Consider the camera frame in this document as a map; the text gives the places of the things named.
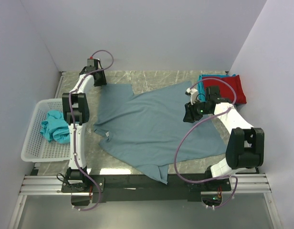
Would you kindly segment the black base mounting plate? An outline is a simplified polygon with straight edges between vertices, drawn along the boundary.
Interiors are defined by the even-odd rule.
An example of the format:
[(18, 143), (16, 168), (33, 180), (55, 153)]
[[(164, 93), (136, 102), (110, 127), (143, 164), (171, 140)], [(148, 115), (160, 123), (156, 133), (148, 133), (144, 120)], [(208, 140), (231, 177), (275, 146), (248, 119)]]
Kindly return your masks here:
[(164, 184), (146, 175), (92, 175), (100, 190), (92, 183), (71, 182), (62, 184), (61, 192), (71, 195), (83, 195), (92, 192), (92, 202), (96, 203), (101, 192), (101, 202), (109, 201), (153, 201), (187, 200), (200, 202), (202, 192), (231, 191), (228, 179), (214, 180), (201, 184), (183, 181), (177, 175), (169, 174), (168, 183)]

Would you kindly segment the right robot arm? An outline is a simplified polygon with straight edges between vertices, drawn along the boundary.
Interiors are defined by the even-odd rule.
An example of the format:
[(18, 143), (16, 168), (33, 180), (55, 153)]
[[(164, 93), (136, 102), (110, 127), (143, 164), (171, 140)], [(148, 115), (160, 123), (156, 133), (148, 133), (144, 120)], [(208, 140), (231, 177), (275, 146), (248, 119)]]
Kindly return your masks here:
[(193, 123), (192, 132), (200, 124), (218, 118), (230, 134), (225, 158), (206, 170), (204, 183), (208, 190), (215, 190), (220, 179), (233, 176), (237, 172), (260, 167), (264, 161), (264, 131), (253, 127), (235, 109), (234, 100), (221, 97), (218, 86), (207, 89), (206, 100), (198, 100), (198, 90), (190, 87), (186, 90), (190, 101), (185, 104), (184, 122)]

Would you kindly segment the folded turquoise t shirt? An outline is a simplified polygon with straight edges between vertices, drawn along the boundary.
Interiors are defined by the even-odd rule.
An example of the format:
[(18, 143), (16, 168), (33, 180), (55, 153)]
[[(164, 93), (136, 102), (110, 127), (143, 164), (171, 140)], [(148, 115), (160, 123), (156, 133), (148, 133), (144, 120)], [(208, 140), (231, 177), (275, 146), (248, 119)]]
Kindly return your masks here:
[(214, 77), (219, 77), (219, 78), (227, 78), (227, 77), (235, 77), (236, 74), (233, 74), (233, 75), (218, 75), (218, 74), (201, 74), (199, 77), (198, 77), (198, 84), (197, 84), (197, 89), (198, 91), (205, 95), (205, 89), (204, 89), (204, 83), (203, 82), (200, 82), (203, 78), (206, 78), (206, 77), (211, 77), (211, 78), (214, 78)]

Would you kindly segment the white plastic mesh basket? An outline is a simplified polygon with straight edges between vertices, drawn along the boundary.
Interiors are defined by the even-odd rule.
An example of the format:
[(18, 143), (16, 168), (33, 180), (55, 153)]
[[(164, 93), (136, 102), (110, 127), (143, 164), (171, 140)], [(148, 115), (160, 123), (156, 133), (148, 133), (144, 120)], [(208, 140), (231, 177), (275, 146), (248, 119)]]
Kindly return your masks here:
[(41, 122), (50, 110), (62, 111), (62, 99), (53, 98), (39, 101), (32, 113), (30, 124), (24, 140), (21, 159), (25, 162), (59, 162), (69, 160), (70, 145), (49, 142), (40, 133)]

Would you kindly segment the crumpled turquoise t shirt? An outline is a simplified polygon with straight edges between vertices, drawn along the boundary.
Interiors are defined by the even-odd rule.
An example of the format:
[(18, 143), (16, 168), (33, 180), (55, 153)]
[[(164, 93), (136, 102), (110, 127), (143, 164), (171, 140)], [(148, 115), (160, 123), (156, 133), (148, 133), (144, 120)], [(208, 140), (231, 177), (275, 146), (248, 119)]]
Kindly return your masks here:
[(50, 143), (59, 144), (70, 143), (70, 132), (63, 113), (58, 110), (50, 110), (46, 114), (46, 119), (41, 122), (40, 134)]

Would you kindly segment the grey blue t shirt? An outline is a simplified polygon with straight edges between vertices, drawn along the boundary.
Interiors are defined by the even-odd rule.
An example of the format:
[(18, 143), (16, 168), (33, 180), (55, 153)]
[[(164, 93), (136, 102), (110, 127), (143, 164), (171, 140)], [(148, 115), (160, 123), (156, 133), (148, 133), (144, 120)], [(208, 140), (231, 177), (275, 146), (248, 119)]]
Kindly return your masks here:
[(183, 122), (190, 82), (134, 94), (130, 84), (102, 88), (94, 132), (100, 147), (156, 181), (167, 183), (174, 161), (218, 156), (227, 138), (220, 123), (211, 120), (194, 126)]

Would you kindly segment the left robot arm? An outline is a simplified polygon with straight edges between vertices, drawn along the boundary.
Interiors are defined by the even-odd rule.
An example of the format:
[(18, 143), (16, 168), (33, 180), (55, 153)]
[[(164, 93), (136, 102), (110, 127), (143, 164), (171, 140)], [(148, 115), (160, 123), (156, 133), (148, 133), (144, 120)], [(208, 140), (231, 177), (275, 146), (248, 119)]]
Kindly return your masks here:
[(76, 85), (63, 93), (63, 117), (70, 133), (70, 159), (63, 178), (63, 188), (69, 192), (88, 192), (93, 189), (87, 177), (87, 163), (84, 149), (84, 132), (90, 119), (86, 94), (94, 86), (106, 85), (106, 78), (98, 60), (88, 63), (79, 74)]

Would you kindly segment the aluminium rail frame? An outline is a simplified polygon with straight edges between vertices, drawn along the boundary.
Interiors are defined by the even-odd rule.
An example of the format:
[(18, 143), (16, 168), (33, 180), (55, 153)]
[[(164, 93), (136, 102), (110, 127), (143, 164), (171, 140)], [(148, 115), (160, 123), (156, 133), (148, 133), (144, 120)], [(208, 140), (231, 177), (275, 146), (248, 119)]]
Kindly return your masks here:
[[(220, 72), (203, 72), (203, 71), (182, 71), (186, 76), (189, 74), (190, 76), (198, 73), (215, 73), (218, 75)], [(61, 88), (66, 87), (66, 81), (69, 82), (71, 80), (75, 80), (77, 76), (75, 76), (77, 72), (62, 72), (61, 78), (56, 90), (55, 98), (58, 98), (59, 93), (62, 91)], [(145, 75), (145, 71), (139, 73), (138, 71), (113, 71), (113, 73), (124, 73), (125, 77), (129, 80), (130, 83), (135, 83), (133, 80), (139, 80), (139, 77)], [(162, 73), (164, 76), (168, 76), (169, 79), (172, 79), (173, 76), (176, 78), (176, 82), (178, 81), (177, 76), (180, 73), (176, 71), (155, 71), (156, 73)], [(144, 175), (139, 175), (134, 169), (130, 169), (126, 171), (126, 167), (116, 167), (118, 174), (113, 174), (113, 170), (108, 171), (109, 174), (99, 175), (101, 177), (114, 178), (113, 176), (120, 176), (121, 178), (127, 178), (133, 176), (133, 178), (144, 178)], [(80, 192), (77, 189), (70, 192), (62, 192), (63, 186), (66, 186), (65, 182), (59, 181), (55, 176), (45, 176), (41, 174), (38, 176), (38, 171), (40, 170), (40, 163), (35, 163), (33, 170), (30, 175), (25, 175), (20, 191), (19, 197), (17, 199), (16, 207), (11, 217), (9, 223), (9, 229), (18, 229), (21, 217), (23, 215), (23, 210), (25, 207), (25, 203), (27, 202), (28, 196), (61, 196), (68, 195), (71, 197), (93, 197), (93, 194), (87, 191)], [(256, 172), (241, 172), (239, 174), (235, 174), (238, 177), (238, 185), (235, 191), (236, 194), (263, 194), (266, 203), (266, 212), (269, 214), (270, 224), (274, 229), (282, 229), (282, 223), (280, 222), (278, 212), (274, 203), (274, 199), (272, 196), (272, 191), (269, 185), (269, 181), (267, 179), (266, 174), (259, 173), (258, 169), (255, 169)]]

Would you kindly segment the folded red t shirt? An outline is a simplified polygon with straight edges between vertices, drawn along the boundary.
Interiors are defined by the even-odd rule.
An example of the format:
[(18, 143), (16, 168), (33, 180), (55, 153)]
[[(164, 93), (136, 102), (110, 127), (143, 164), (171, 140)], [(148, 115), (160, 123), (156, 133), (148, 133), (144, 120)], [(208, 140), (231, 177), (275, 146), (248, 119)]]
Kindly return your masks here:
[[(242, 84), (241, 84), (239, 75), (236, 75), (235, 77), (227, 77), (227, 78), (219, 78), (219, 77), (214, 77), (214, 78), (220, 79), (226, 82), (233, 88), (236, 94), (236, 102), (235, 102), (236, 105), (247, 104), (246, 96), (242, 90)], [(228, 98), (231, 101), (233, 101), (234, 94), (232, 90), (226, 84), (216, 80), (206, 80), (206, 81), (203, 81), (203, 83), (204, 83), (205, 91), (207, 87), (217, 85), (219, 86), (219, 89), (220, 89), (220, 95), (224, 98)]]

